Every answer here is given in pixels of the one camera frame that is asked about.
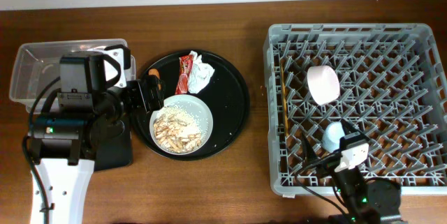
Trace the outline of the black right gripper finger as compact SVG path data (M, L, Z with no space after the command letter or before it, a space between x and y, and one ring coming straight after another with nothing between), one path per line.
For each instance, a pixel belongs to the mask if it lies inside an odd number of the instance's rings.
M367 136L345 119L340 121L346 139L366 140Z
M310 170L318 163L318 156L314 152L312 146L309 143L307 137L302 133L302 152L303 152L303 166L301 172Z

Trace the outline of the light blue cup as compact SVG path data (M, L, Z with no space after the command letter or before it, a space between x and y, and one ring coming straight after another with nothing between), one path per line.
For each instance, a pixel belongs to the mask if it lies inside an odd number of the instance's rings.
M321 145L326 151L331 153L339 148L340 140L345 135L342 123L340 121L332 122L324 131Z

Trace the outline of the orange carrot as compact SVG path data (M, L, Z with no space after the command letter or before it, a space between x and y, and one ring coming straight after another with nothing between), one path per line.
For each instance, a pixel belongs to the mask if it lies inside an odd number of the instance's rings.
M151 68L148 71L148 82L152 87L157 87L160 91L162 88L160 74L157 69Z

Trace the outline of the red snack wrapper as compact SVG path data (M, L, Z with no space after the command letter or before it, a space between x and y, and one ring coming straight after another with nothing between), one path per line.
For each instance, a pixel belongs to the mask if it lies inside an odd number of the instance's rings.
M179 58L179 79L177 82L175 95L186 94L188 92L189 75L192 70L192 66L192 54Z

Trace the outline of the grey plate with food scraps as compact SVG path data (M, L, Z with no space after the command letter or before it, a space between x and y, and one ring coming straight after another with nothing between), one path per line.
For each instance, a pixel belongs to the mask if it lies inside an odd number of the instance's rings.
M152 113L149 135L165 154L186 156L205 146L212 134L211 110L192 95L174 95L164 100L163 107Z

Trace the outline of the white tissue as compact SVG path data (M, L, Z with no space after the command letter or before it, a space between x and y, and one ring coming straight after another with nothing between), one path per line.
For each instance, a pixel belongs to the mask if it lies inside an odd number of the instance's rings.
M193 57L193 65L188 78L188 92L190 94L198 94L209 83L215 72L215 69L202 61L202 55L195 51L190 51Z

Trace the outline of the pink bowl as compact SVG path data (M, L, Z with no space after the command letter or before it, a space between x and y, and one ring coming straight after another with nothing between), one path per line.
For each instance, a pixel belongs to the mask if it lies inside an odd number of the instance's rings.
M318 105L325 105L340 96L340 83L330 66L312 66L307 71L309 92Z

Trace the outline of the wooden chopstick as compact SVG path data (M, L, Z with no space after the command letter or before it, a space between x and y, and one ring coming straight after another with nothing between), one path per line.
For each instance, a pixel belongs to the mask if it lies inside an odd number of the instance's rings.
M288 137L288 117L287 117L287 102L286 102L286 87L285 87L285 79L284 79L284 64L280 62L280 78L281 78L281 95L282 95L282 107L283 107L283 117L284 117L284 137L287 139Z

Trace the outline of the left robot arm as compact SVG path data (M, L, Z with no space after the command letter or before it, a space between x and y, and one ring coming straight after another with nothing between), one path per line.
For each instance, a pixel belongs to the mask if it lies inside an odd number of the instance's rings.
M155 72L127 80L124 45L63 55L36 97L22 151L33 181L32 223L81 223L93 173L133 161L131 119L163 107Z

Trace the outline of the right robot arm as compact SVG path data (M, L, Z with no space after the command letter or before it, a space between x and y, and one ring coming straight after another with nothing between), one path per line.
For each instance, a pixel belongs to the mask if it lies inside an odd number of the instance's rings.
M344 119L341 125L344 135L339 139L338 149L323 158L316 155L307 137L301 136L304 165L298 170L298 174L315 170L319 179L330 177L339 202L336 204L309 187L300 186L341 212L329 216L329 223L403 223L400 184L380 177L364 178L359 166L367 159L372 140Z

